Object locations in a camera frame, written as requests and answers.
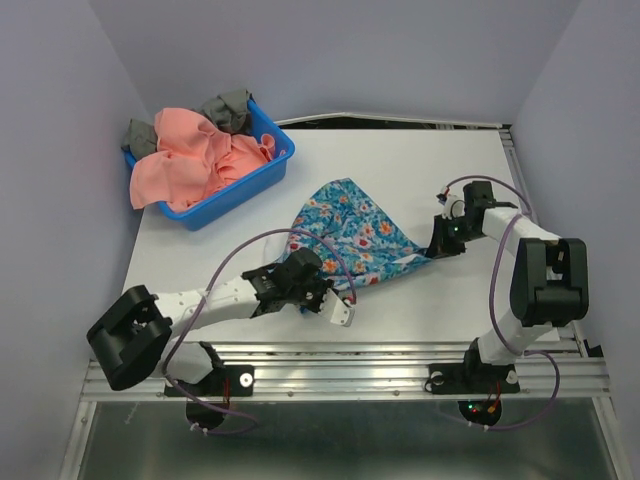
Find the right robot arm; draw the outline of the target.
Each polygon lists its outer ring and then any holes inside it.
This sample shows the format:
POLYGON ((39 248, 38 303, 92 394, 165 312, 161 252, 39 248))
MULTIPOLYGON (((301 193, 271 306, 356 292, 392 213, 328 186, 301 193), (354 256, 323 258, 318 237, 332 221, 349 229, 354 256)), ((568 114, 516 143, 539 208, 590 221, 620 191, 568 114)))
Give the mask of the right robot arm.
POLYGON ((472 178, 460 197, 450 190, 446 185, 437 195, 442 211, 434 217, 426 256, 461 255, 467 243, 481 238, 498 243, 489 283, 492 327, 474 340, 460 366, 463 384, 482 390, 495 380, 495 366, 513 363, 539 337, 586 316, 587 248, 580 239, 563 238, 541 228, 514 203, 497 200, 487 178, 472 178), (509 309, 498 317, 495 291, 505 253, 513 256, 514 265, 509 309))

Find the blue floral skirt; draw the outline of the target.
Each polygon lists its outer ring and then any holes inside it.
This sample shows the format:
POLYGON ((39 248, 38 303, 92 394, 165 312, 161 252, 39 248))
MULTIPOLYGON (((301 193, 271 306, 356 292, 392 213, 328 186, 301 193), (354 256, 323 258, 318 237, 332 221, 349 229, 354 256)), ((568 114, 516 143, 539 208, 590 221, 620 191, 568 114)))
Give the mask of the blue floral skirt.
POLYGON ((282 261, 306 247, 323 262, 321 274, 338 291, 404 276, 427 265, 414 243, 353 180, 322 186, 296 215, 293 232, 269 237, 264 260, 282 261))

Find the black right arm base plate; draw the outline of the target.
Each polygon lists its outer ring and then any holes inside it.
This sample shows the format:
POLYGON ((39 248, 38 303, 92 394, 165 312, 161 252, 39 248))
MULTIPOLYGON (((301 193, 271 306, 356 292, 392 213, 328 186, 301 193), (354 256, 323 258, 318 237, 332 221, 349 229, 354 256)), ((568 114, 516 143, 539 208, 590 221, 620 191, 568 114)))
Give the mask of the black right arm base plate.
POLYGON ((424 390, 433 395, 459 396, 458 408, 472 425, 494 427, 501 418, 502 396, 520 392, 513 364, 468 367, 463 363, 435 363, 428 366, 424 390))

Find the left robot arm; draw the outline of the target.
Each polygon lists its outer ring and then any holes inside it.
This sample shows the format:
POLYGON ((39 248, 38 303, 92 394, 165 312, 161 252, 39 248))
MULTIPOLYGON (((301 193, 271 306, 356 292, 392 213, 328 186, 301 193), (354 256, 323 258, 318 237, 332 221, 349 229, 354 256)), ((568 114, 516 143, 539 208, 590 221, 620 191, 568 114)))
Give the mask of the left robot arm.
POLYGON ((321 277, 321 267, 319 256, 302 248, 281 263, 245 271, 209 290, 152 294, 144 285, 134 286, 86 338, 111 389, 123 391, 160 376, 178 340, 205 326, 276 313, 286 305, 344 326, 351 308, 333 281, 321 277))

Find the grey skirt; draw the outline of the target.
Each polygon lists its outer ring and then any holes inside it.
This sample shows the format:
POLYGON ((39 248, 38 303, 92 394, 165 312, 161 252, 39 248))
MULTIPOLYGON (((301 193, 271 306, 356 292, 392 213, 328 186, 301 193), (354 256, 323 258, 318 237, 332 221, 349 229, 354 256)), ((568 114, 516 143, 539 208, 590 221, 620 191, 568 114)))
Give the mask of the grey skirt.
MULTIPOLYGON (((230 134, 248 134, 252 119, 248 102, 252 94, 238 89, 210 98, 195 110, 212 121, 220 130, 230 134)), ((136 161, 156 151, 158 137, 154 126, 131 119, 121 142, 121 150, 130 153, 136 161)))

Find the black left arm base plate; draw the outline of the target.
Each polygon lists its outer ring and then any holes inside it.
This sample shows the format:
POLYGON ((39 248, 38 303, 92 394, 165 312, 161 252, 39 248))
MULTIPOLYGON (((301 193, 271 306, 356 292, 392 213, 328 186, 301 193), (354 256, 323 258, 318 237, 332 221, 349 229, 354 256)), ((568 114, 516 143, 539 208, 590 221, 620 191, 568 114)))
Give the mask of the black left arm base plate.
POLYGON ((254 430, 258 420, 236 410, 231 401, 251 397, 254 382, 252 365, 227 365, 215 367, 197 384, 178 381, 178 389, 165 381, 164 395, 187 400, 185 416, 191 431, 205 436, 239 435, 254 430))

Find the pink skirt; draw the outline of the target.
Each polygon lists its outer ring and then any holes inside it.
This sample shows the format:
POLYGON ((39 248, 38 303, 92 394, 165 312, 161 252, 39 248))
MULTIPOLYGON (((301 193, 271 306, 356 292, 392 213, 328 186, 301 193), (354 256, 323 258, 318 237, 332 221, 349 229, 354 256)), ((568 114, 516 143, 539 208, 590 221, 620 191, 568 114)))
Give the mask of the pink skirt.
POLYGON ((231 186, 276 157, 272 135, 220 130, 203 115, 165 108, 155 116, 157 147, 138 160, 130 180, 135 209, 165 202, 176 213, 231 186))

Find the blue plastic bin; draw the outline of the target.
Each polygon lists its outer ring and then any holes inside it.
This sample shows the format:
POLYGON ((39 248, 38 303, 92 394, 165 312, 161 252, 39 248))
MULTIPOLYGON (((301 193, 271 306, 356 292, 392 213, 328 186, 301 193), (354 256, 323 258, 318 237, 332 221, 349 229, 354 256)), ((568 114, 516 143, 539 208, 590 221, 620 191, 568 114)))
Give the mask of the blue plastic bin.
MULTIPOLYGON (((264 134, 272 135, 276 142, 274 160, 182 213, 172 211, 165 202, 157 202, 148 206, 158 206, 168 219, 188 230, 196 231, 282 180, 286 173, 288 159, 295 151, 294 143, 263 112, 254 99, 248 102, 248 107, 252 124, 250 132, 244 135, 251 135, 256 139, 264 134)), ((124 158, 132 175, 137 161, 128 152, 124 152, 124 158)))

